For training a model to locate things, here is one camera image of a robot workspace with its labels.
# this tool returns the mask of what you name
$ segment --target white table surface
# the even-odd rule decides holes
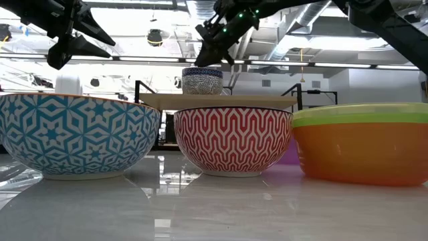
[[[50,181],[0,155],[1,241],[427,241],[428,187],[201,175],[152,152],[125,176]]]

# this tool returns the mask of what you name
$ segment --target wooden board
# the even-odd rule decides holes
[[[140,94],[140,100],[158,110],[183,110],[212,106],[245,106],[286,109],[297,103],[290,96],[217,96],[206,94]]]

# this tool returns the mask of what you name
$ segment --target bowl rim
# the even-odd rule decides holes
[[[320,125],[345,125],[345,124],[428,124],[428,113],[363,113],[363,114],[338,114],[335,116],[314,116],[293,120],[293,128],[310,127]]]
[[[36,95],[47,95],[47,96],[69,96],[69,97],[76,97],[76,98],[80,98],[80,97],[84,97],[84,98],[95,98],[98,100],[109,100],[109,101],[114,101],[114,102],[120,102],[120,103],[125,103],[125,104],[133,104],[133,105],[137,105],[137,106],[143,106],[143,107],[147,107],[147,108],[151,108],[153,110],[156,110],[159,112],[158,109],[153,108],[147,104],[137,104],[137,103],[133,103],[133,102],[128,102],[125,100],[112,100],[112,99],[108,99],[108,98],[100,98],[100,97],[93,97],[93,96],[85,96],[85,95],[79,95],[79,94],[57,94],[57,93],[40,93],[40,92],[28,92],[28,93],[11,93],[11,94],[4,94],[3,96],[0,96],[0,98],[3,98],[4,96],[11,96],[11,95],[30,95],[30,94],[36,94]]]
[[[397,111],[401,108],[413,108],[409,111]],[[395,108],[397,110],[391,113],[407,113],[407,114],[415,114],[415,113],[425,113],[425,110],[428,110],[428,104],[420,103],[420,102],[383,102],[383,103],[354,103],[354,104],[335,104],[330,106],[321,106],[316,108],[309,108],[304,110],[299,110],[294,113],[294,120],[298,120],[301,118],[320,118],[320,117],[332,117],[339,115],[349,115],[349,114],[371,114],[373,111],[365,110],[366,108],[370,108],[371,110],[374,108]],[[346,113],[331,113],[330,111],[346,111]],[[381,111],[377,112],[377,114],[381,113],[390,113]]]
[[[186,108],[183,110],[179,110],[176,111],[176,113],[179,112],[183,112],[186,110],[197,110],[197,109],[215,109],[215,108],[250,108],[250,109],[262,109],[262,110],[276,110],[276,111],[280,111],[280,112],[285,112],[287,114],[290,114],[293,116],[293,113],[291,113],[290,111],[286,111],[286,110],[280,110],[280,109],[276,109],[276,108],[269,108],[269,107],[254,107],[254,106],[208,106],[208,107],[194,107],[194,108]]]

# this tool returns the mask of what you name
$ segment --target small blue and white bowl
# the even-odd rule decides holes
[[[185,68],[181,78],[183,94],[221,94],[223,73],[208,68]]]
[[[0,140],[12,157],[50,179],[121,175],[152,148],[160,112],[89,96],[0,96]]]

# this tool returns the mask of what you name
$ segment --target white wall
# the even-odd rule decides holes
[[[339,104],[348,104],[349,100],[349,70],[343,70],[328,80],[331,91],[337,91]]]
[[[422,102],[419,73],[400,70],[344,70],[329,79],[339,104]]]
[[[228,84],[230,77],[225,73],[225,86]],[[261,75],[257,73],[241,73],[238,81],[233,89],[233,95],[246,94],[246,95],[272,95],[280,96],[293,85],[300,83],[302,79],[301,74],[290,76],[289,74],[267,74]],[[325,79],[322,74],[304,74],[305,82],[302,84],[302,90],[313,90],[312,81],[321,81],[321,88],[319,90],[329,91],[328,79]],[[270,87],[262,87],[262,80],[271,80]],[[334,104],[334,95],[329,96],[325,94],[305,94],[303,93],[303,105],[330,105]]]

